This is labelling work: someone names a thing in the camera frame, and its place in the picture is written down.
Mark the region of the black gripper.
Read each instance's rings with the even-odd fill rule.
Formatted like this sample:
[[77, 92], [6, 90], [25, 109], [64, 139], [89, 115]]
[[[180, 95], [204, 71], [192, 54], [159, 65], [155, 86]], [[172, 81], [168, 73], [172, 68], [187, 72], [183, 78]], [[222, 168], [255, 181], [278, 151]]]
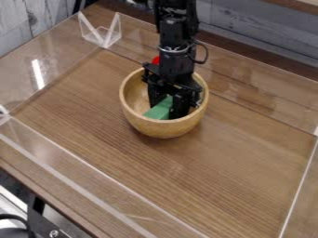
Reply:
[[153, 107], [168, 95], [172, 96], [169, 118], [188, 115], [190, 108], [200, 106], [203, 87], [194, 79], [196, 46], [159, 46], [159, 64], [143, 64], [143, 81], [148, 85], [149, 106]]

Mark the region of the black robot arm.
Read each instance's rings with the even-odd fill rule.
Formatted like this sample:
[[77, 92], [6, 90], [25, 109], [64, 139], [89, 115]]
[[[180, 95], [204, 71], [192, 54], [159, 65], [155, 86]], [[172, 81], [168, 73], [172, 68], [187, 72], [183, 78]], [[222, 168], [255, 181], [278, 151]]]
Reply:
[[194, 79], [199, 17], [196, 0], [153, 0], [156, 32], [159, 33], [157, 62], [143, 64], [141, 80], [147, 84], [151, 119], [173, 120], [188, 115], [190, 108], [200, 106], [203, 87]]

